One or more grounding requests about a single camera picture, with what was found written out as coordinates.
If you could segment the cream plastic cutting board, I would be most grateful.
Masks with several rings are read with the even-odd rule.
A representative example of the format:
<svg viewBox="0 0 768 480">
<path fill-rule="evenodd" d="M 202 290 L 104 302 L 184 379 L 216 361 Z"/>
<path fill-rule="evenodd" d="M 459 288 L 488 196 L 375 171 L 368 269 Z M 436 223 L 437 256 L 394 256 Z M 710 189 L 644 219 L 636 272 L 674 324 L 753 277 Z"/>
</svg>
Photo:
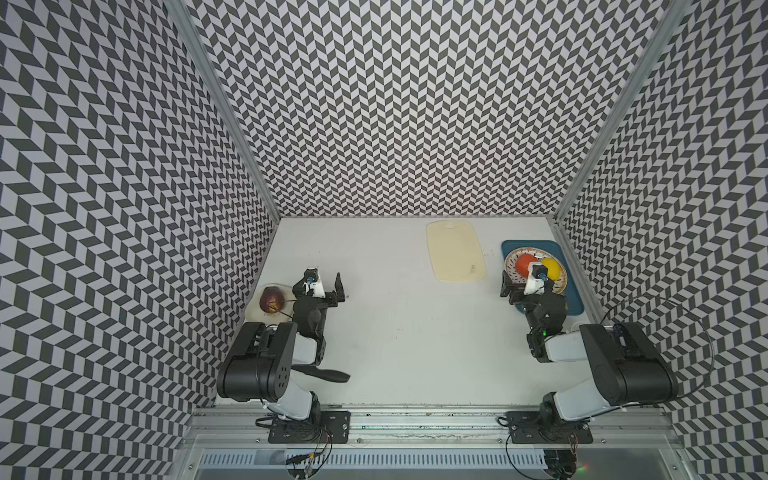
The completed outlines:
<svg viewBox="0 0 768 480">
<path fill-rule="evenodd" d="M 427 248 L 438 281 L 472 283 L 486 277 L 480 243 L 472 224 L 442 220 L 426 227 Z"/>
</svg>

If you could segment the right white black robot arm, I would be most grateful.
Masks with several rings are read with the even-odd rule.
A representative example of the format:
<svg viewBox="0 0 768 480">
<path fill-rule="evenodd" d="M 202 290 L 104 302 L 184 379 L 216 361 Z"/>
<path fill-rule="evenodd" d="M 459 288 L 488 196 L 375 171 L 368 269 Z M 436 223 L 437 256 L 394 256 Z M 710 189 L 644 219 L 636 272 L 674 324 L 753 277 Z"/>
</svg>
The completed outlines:
<svg viewBox="0 0 768 480">
<path fill-rule="evenodd" d="M 543 265 L 536 264 L 524 283 L 504 271 L 500 295 L 525 314 L 526 342 L 535 360 L 585 362 L 590 368 L 588 379 L 543 397 L 534 425 L 571 426 L 623 407 L 678 398 L 680 385 L 671 366 L 638 324 L 590 323 L 565 332 L 566 298 L 554 292 Z"/>
</svg>

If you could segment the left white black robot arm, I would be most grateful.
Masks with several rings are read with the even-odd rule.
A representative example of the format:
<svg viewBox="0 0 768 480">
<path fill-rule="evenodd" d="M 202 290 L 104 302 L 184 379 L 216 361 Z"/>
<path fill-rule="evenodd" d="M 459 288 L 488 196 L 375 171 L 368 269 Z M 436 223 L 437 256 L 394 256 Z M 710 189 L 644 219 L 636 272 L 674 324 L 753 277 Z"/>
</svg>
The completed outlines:
<svg viewBox="0 0 768 480">
<path fill-rule="evenodd" d="M 346 300 L 342 277 L 325 288 L 316 268 L 287 288 L 268 285 L 256 297 L 260 321 L 245 322 L 217 375 L 217 395 L 236 402 L 257 401 L 280 420 L 316 422 L 317 395 L 291 379 L 299 372 L 326 382 L 346 383 L 350 375 L 321 367 L 327 346 L 328 310 Z"/>
</svg>

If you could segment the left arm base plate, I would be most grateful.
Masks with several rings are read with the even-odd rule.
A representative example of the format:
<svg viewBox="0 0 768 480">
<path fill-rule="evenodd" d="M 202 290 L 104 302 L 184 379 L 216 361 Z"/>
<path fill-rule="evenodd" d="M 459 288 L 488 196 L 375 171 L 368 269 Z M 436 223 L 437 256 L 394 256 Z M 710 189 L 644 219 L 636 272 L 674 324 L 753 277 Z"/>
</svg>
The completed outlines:
<svg viewBox="0 0 768 480">
<path fill-rule="evenodd" d="M 270 444 L 346 444 L 351 424 L 351 412 L 321 411 L 306 420 L 275 418 L 269 428 Z"/>
</svg>

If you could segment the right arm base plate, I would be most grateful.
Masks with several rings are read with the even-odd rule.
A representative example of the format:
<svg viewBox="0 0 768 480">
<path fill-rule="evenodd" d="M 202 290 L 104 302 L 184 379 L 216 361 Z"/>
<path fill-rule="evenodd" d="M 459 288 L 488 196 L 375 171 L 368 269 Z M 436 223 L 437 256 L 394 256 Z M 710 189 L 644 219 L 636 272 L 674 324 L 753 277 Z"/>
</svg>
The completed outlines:
<svg viewBox="0 0 768 480">
<path fill-rule="evenodd" d="M 538 412 L 508 411 L 504 415 L 513 444 L 554 445 L 584 444 L 594 442 L 589 425 L 585 421 L 542 420 Z"/>
</svg>

